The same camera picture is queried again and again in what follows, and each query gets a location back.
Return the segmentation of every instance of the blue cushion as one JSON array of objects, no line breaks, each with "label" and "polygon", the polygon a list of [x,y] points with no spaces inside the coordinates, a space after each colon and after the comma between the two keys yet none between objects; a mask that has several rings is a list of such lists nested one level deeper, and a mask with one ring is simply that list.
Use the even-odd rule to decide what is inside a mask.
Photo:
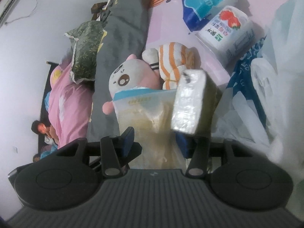
[{"label": "blue cushion", "polygon": [[45,96],[45,99],[44,99],[45,109],[46,109],[47,111],[49,111],[49,98],[50,98],[50,93],[51,93],[51,92],[48,92],[47,95]]}]

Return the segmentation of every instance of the tissue package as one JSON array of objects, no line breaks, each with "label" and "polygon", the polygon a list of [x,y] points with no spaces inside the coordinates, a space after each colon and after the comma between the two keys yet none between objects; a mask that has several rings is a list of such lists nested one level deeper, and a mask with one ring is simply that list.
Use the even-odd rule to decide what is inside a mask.
[{"label": "tissue package", "polygon": [[171,129],[190,135],[210,133],[217,88],[204,70],[185,70],[180,76]]},{"label": "tissue package", "polygon": [[116,93],[114,107],[120,132],[129,126],[142,153],[129,163],[132,169],[182,169],[186,161],[170,130],[174,90],[140,88]]},{"label": "tissue package", "polygon": [[238,0],[182,0],[183,19],[190,31],[202,29],[225,6],[234,6]]}]

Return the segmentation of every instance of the green floral pillow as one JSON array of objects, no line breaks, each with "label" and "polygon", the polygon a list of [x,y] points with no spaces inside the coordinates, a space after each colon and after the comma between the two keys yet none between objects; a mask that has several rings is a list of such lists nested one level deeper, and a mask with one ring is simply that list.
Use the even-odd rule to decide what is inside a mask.
[{"label": "green floral pillow", "polygon": [[79,84],[95,80],[96,56],[104,33],[103,27],[101,21],[87,21],[65,34],[74,48],[70,73],[73,82]]}]

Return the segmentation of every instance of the black bed frame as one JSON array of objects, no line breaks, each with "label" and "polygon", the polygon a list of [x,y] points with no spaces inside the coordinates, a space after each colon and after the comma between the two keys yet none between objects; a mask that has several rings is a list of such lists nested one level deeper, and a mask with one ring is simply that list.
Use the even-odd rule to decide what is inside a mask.
[{"label": "black bed frame", "polygon": [[[43,93],[41,112],[40,112],[40,121],[43,121],[43,123],[45,123],[45,125],[49,126],[51,123],[49,121],[49,114],[48,114],[47,110],[45,109],[44,99],[45,99],[47,93],[49,91],[51,91],[51,83],[50,83],[51,73],[53,72],[54,68],[56,68],[58,66],[58,64],[53,63],[53,62],[47,62],[47,64],[49,64],[51,67],[50,67],[50,70],[49,70],[49,73],[47,76],[47,82],[45,84],[45,89],[44,89],[44,93]],[[42,147],[46,146],[46,145],[47,144],[44,142],[44,136],[38,135],[38,152],[40,153]]]}]

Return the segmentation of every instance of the air conditioner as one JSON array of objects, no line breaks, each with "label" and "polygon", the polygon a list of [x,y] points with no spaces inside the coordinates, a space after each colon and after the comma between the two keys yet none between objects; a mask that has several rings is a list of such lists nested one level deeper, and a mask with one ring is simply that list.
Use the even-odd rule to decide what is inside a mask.
[{"label": "air conditioner", "polygon": [[0,1],[0,27],[3,25],[11,10],[15,7],[18,0],[1,0]]}]

